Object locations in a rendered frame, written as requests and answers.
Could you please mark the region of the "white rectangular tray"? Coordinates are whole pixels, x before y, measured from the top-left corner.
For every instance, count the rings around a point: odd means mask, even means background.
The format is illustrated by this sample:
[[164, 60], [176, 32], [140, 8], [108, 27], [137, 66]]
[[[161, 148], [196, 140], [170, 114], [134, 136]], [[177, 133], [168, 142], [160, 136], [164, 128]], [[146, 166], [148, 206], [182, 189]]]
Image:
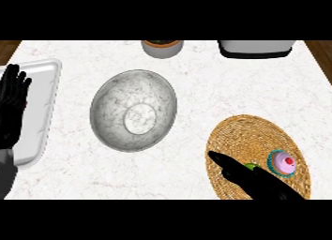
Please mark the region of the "white rectangular tray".
[[62, 63], [58, 59], [44, 59], [19, 63], [19, 69], [32, 79], [21, 138], [12, 149], [13, 164], [24, 170], [40, 160], [46, 149]]

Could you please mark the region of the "grey marble bowl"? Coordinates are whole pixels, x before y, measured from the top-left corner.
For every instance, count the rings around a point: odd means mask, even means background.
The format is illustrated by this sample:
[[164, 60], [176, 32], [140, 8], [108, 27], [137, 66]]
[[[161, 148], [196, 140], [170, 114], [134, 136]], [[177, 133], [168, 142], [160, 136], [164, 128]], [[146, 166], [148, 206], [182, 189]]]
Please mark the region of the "grey marble bowl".
[[123, 152], [151, 148], [165, 137], [177, 114], [177, 97], [167, 79], [128, 70], [102, 85], [90, 107], [90, 125], [100, 142]]

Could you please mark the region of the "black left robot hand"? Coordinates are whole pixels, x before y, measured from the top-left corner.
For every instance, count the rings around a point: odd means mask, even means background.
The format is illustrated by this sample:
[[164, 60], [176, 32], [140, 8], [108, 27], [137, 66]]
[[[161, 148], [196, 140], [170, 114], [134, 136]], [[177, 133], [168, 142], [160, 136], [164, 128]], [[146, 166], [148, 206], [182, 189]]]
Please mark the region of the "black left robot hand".
[[18, 143], [32, 79], [19, 66], [9, 64], [0, 80], [0, 149]]

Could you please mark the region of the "round wicker placemat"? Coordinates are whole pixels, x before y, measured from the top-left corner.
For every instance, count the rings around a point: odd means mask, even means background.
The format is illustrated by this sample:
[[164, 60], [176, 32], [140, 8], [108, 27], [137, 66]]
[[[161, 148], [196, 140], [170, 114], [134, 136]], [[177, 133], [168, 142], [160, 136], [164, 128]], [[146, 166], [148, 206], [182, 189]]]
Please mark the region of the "round wicker placemat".
[[[258, 166], [306, 200], [310, 199], [310, 173], [301, 151], [290, 135], [270, 121], [248, 114], [229, 117], [210, 134], [208, 151], [230, 156], [244, 165]], [[297, 164], [287, 174], [275, 165], [275, 152], [285, 152]]]

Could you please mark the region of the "pink frosted cupcake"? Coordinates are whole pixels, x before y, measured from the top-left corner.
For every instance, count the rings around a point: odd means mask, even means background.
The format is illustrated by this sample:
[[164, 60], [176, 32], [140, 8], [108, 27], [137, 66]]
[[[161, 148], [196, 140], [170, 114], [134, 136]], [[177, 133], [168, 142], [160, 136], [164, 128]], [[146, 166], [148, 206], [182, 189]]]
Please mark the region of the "pink frosted cupcake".
[[297, 171], [297, 161], [284, 150], [276, 149], [269, 154], [267, 167], [276, 176], [291, 178]]

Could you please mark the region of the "white and black appliance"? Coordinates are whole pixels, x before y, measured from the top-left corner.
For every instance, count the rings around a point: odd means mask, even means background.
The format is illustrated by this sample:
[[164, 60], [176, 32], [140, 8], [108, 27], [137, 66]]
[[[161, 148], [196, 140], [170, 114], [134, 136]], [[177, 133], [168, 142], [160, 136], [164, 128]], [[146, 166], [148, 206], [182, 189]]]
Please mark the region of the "white and black appliance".
[[294, 40], [219, 40], [219, 49], [229, 58], [279, 58], [290, 54], [294, 43]]

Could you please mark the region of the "grey plant pot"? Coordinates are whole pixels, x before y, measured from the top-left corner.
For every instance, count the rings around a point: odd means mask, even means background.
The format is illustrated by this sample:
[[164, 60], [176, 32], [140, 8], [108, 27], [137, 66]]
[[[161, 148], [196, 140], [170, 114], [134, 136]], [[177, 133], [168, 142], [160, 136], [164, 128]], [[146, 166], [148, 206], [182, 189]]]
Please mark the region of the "grey plant pot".
[[145, 53], [160, 59], [167, 59], [177, 55], [182, 51], [185, 45], [183, 40], [171, 40], [170, 42], [161, 44], [154, 43], [149, 40], [142, 41]]

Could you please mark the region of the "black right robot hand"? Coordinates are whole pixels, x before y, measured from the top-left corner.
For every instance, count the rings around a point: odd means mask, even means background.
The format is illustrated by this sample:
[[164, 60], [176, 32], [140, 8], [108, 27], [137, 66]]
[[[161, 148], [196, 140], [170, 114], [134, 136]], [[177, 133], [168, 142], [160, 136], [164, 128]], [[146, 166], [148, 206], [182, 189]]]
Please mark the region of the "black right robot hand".
[[208, 151], [222, 168], [223, 177], [235, 183], [257, 201], [303, 201], [294, 189], [260, 167], [250, 169], [232, 157]]

